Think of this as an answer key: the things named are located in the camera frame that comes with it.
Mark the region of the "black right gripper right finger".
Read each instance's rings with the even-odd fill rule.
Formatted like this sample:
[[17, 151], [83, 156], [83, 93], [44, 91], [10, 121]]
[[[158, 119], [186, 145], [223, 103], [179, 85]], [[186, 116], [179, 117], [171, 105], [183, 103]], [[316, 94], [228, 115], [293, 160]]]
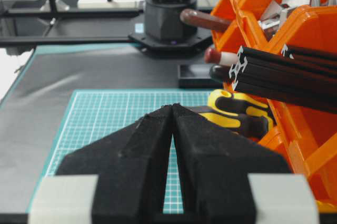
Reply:
[[172, 111], [184, 209], [202, 221], [255, 221], [247, 175], [290, 173], [285, 159], [179, 104]]

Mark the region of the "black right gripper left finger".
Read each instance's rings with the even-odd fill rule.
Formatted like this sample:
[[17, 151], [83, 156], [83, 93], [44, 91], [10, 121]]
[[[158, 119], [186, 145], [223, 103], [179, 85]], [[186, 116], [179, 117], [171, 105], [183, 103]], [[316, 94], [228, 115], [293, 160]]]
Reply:
[[172, 106], [66, 155], [57, 175], [96, 174], [93, 223], [150, 223], [164, 203]]

